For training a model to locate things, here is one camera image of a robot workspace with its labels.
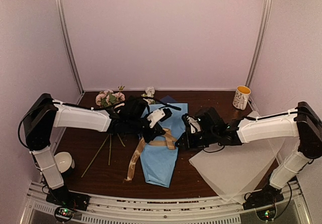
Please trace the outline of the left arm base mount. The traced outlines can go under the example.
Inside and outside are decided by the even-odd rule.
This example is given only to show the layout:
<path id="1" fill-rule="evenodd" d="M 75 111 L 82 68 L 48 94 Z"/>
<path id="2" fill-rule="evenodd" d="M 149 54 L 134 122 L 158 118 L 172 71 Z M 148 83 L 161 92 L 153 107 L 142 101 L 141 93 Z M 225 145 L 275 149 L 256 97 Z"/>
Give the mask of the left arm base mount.
<path id="1" fill-rule="evenodd" d="M 45 182 L 42 191 L 46 202 L 56 205 L 53 215 L 59 223 L 70 221 L 77 211 L 86 211 L 89 205 L 89 195 L 69 191 L 66 185 L 52 189 Z"/>

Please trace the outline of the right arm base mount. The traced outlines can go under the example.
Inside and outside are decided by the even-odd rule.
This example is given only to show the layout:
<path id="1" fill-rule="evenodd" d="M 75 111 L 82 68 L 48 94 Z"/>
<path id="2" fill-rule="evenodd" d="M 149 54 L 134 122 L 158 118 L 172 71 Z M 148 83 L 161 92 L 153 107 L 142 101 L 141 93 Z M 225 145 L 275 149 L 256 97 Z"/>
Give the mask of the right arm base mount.
<path id="1" fill-rule="evenodd" d="M 277 216 L 276 203 L 283 200 L 281 190 L 267 184 L 261 190 L 244 195 L 243 209 L 254 209 L 259 220 L 269 222 Z"/>

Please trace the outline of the beige ribbon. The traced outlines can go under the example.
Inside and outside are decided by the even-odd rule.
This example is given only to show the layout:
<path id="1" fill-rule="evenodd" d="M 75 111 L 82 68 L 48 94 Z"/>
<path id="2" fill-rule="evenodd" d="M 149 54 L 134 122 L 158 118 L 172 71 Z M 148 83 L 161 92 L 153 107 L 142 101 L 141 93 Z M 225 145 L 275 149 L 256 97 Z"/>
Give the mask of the beige ribbon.
<path id="1" fill-rule="evenodd" d="M 164 131 L 165 134 L 160 140 L 146 143 L 145 139 L 141 138 L 131 157 L 125 181 L 132 181 L 136 163 L 140 160 L 146 183 L 169 188 L 178 157 L 178 148 L 175 147 L 177 139 L 172 136 L 171 130 L 165 128 Z"/>

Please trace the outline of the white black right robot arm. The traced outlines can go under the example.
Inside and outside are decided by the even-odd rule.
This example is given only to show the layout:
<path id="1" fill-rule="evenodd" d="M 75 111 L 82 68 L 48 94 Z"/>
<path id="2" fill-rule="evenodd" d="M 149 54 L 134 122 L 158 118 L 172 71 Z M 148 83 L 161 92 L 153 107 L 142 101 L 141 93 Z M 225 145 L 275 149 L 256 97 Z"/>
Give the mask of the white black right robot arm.
<path id="1" fill-rule="evenodd" d="M 262 116 L 244 116 L 229 123 L 213 108 L 200 110 L 195 116 L 182 116 L 185 131 L 175 145 L 183 150 L 204 149 L 213 143 L 237 146 L 258 140 L 297 138 L 298 145 L 276 168 L 268 185 L 258 193 L 261 204 L 269 204 L 289 180 L 307 164 L 321 157 L 321 119 L 305 102 L 286 112 Z"/>

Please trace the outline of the white fake flower long stem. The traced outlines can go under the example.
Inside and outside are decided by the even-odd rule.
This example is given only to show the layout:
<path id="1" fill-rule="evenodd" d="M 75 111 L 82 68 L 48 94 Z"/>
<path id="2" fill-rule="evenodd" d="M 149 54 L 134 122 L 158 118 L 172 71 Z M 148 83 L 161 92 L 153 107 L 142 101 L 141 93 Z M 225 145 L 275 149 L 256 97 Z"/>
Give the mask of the white fake flower long stem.
<path id="1" fill-rule="evenodd" d="M 151 104 L 155 104 L 155 100 L 152 99 L 154 97 L 154 94 L 155 94 L 155 88 L 147 87 L 145 89 L 145 93 L 143 93 L 141 96 L 149 105 L 151 105 Z"/>

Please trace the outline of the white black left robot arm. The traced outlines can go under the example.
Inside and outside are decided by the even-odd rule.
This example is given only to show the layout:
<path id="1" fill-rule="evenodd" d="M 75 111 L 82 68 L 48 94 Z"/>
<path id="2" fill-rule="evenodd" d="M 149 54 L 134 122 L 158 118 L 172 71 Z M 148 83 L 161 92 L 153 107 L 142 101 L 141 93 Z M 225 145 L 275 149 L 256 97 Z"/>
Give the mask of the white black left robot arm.
<path id="1" fill-rule="evenodd" d="M 42 94 L 23 116 L 18 126 L 20 143 L 34 157 L 47 185 L 53 190 L 53 198 L 62 206 L 72 202 L 72 194 L 64 189 L 65 183 L 51 150 L 54 128 L 87 129 L 108 134 L 138 134 L 149 143 L 166 131 L 160 123 L 172 116 L 179 107 L 162 102 L 151 110 L 148 97 L 130 97 L 107 107 L 84 107 L 56 100 L 50 94 Z"/>

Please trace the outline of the blue wrapping paper sheet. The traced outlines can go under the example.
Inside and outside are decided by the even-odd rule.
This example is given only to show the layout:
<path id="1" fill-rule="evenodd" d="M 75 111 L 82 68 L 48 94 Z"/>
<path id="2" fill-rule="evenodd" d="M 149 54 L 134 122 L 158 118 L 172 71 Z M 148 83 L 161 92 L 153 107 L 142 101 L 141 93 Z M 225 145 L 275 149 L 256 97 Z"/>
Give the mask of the blue wrapping paper sheet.
<path id="1" fill-rule="evenodd" d="M 161 127 L 168 128 L 171 135 L 178 139 L 185 132 L 182 115 L 188 113 L 188 104 L 180 103 L 169 95 L 163 97 L 161 101 L 181 108 L 180 111 L 171 110 L 172 116 L 160 123 Z M 176 165 L 178 150 L 178 148 L 170 150 L 167 146 L 147 144 L 140 155 L 145 182 L 168 188 Z"/>

